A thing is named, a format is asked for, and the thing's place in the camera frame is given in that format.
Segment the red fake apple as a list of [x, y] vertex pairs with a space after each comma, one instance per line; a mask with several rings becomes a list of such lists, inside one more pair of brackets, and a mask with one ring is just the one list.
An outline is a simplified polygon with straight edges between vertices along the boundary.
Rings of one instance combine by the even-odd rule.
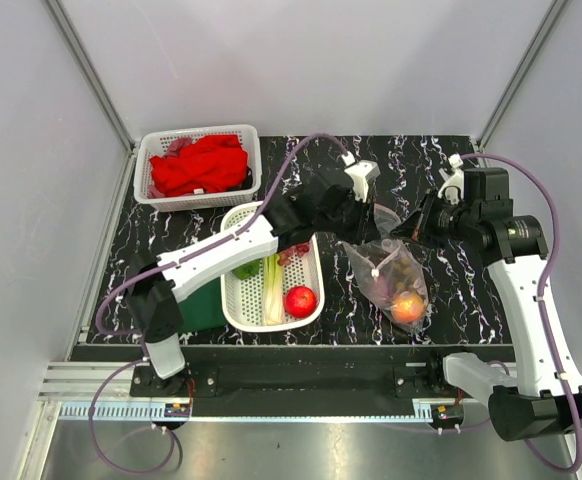
[[316, 307], [317, 297], [307, 286], [291, 288], [284, 298], [285, 312], [294, 318], [304, 319], [312, 315]]

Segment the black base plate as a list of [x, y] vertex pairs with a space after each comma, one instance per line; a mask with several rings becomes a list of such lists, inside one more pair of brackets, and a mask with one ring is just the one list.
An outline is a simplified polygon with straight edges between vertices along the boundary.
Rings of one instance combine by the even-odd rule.
[[434, 374], [446, 354], [511, 362], [509, 346], [187, 346], [185, 369], [161, 380], [150, 367], [132, 374], [133, 397], [193, 396], [193, 415], [308, 418], [408, 417], [416, 400], [455, 393]]

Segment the green cloth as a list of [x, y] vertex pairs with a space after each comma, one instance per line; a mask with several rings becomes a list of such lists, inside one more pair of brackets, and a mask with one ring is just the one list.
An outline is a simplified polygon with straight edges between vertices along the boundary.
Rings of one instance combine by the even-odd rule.
[[223, 327], [227, 320], [222, 310], [221, 282], [216, 278], [178, 303], [182, 317], [179, 334], [196, 333]]

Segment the aluminium frame post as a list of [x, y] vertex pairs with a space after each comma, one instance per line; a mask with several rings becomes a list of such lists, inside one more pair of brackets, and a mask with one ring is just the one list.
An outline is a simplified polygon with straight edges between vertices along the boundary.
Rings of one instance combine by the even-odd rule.
[[552, 0], [550, 2], [495, 108], [481, 133], [475, 139], [475, 145], [480, 151], [492, 140], [497, 128], [506, 116], [526, 78], [570, 5], [570, 0]]
[[53, 23], [57, 27], [78, 69], [86, 80], [88, 87], [102, 110], [102, 113], [110, 127], [113, 129], [119, 143], [127, 152], [131, 152], [135, 146], [135, 141], [129, 134], [108, 92], [106, 91], [106, 88], [89, 58], [88, 52], [83, 45], [63, 2], [58, 0], [43, 0], [42, 4], [45, 6]]

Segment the beige fake garlic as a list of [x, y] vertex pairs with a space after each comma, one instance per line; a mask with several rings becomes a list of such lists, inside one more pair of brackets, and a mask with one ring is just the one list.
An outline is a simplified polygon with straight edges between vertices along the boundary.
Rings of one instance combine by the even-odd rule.
[[275, 326], [283, 323], [283, 266], [279, 255], [274, 254], [263, 260], [263, 324]]

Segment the red cloth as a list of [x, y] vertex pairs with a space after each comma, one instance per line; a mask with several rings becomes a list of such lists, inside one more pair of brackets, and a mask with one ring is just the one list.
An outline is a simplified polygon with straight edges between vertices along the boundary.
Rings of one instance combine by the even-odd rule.
[[178, 157], [151, 157], [150, 165], [151, 198], [225, 193], [251, 181], [248, 153], [235, 134], [206, 135], [193, 140]]

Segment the grey pink cloth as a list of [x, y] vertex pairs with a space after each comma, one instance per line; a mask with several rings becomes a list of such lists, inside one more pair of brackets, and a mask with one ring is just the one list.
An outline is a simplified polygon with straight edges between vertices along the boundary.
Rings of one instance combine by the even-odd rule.
[[165, 158], [178, 157], [180, 151], [190, 146], [193, 140], [190, 137], [182, 137], [174, 140], [164, 153]]

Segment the left aluminium frame post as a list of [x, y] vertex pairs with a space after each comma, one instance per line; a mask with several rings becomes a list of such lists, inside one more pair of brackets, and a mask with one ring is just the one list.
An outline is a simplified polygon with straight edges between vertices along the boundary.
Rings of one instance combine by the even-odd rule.
[[45, 6], [53, 23], [57, 27], [78, 69], [86, 80], [88, 87], [102, 110], [102, 113], [110, 127], [113, 129], [119, 143], [127, 152], [131, 152], [135, 146], [135, 141], [129, 134], [108, 92], [106, 91], [106, 88], [89, 58], [88, 52], [83, 45], [63, 2], [58, 0], [43, 0], [42, 4]]

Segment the clear zip top bag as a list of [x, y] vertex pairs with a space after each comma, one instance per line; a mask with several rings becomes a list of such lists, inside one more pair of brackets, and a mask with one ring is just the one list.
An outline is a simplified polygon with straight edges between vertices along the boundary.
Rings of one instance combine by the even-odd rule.
[[343, 244], [358, 288], [394, 325], [418, 333], [429, 306], [423, 268], [393, 233], [400, 224], [395, 212], [377, 204], [373, 219], [379, 239]]

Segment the green fake pepper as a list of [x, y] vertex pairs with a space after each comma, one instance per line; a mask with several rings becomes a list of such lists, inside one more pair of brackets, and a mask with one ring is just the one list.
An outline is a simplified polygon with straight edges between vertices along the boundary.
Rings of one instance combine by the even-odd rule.
[[261, 261], [254, 260], [245, 263], [233, 270], [233, 274], [239, 280], [247, 280], [259, 274], [261, 268]]

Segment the orange fake fruit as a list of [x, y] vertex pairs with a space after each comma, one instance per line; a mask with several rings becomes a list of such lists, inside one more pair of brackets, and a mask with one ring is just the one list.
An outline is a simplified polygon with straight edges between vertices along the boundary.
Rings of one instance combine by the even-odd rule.
[[411, 324], [423, 317], [426, 312], [426, 302], [416, 292], [403, 292], [392, 300], [390, 312], [395, 322]]

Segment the small white basket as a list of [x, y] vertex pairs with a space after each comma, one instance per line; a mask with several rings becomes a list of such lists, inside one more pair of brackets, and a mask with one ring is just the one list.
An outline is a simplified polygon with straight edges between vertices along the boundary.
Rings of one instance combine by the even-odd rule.
[[[161, 156], [176, 139], [190, 137], [198, 140], [206, 135], [235, 134], [242, 148], [248, 153], [248, 166], [251, 169], [249, 185], [234, 191], [218, 194], [194, 194], [180, 197], [151, 198], [150, 158]], [[169, 130], [146, 135], [139, 147], [134, 177], [134, 196], [137, 202], [154, 207], [160, 212], [234, 206], [252, 200], [261, 186], [262, 162], [260, 142], [257, 131], [250, 125], [225, 125], [184, 130]]]

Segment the purple fake onion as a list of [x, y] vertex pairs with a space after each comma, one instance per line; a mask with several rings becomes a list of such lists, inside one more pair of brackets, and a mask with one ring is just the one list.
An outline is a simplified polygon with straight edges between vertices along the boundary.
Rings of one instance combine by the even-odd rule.
[[373, 278], [369, 286], [369, 298], [374, 303], [389, 302], [393, 295], [393, 286], [386, 277]]

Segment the right aluminium frame post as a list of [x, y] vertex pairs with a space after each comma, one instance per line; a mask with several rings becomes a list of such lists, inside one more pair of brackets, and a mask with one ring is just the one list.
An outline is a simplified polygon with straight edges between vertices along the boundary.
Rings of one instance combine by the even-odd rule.
[[495, 108], [481, 133], [475, 139], [475, 145], [480, 151], [492, 140], [497, 128], [506, 116], [526, 78], [570, 5], [570, 0], [552, 0], [550, 2]]

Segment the purple fake grapes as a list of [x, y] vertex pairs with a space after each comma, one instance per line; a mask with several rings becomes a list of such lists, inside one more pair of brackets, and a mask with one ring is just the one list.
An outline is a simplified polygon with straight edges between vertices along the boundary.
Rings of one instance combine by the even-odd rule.
[[295, 258], [302, 258], [310, 251], [310, 243], [300, 243], [289, 247], [277, 255], [277, 263], [280, 266], [289, 266]]

